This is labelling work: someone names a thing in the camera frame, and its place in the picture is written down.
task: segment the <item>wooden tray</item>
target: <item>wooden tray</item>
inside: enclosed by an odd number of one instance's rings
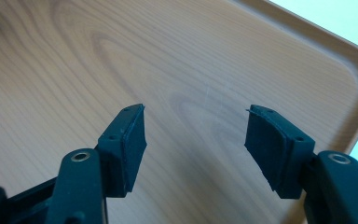
[[[245,109],[277,110],[317,151],[351,150],[358,48],[262,1],[0,1],[9,196],[138,103],[148,147],[111,223],[296,223],[302,202],[279,199],[243,146]]]

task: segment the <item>wooden surface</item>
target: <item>wooden surface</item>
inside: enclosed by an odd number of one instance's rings
[[[296,223],[243,146],[250,104],[349,150],[358,49],[268,3],[0,0],[0,186],[55,176],[143,103],[148,147],[111,223]]]

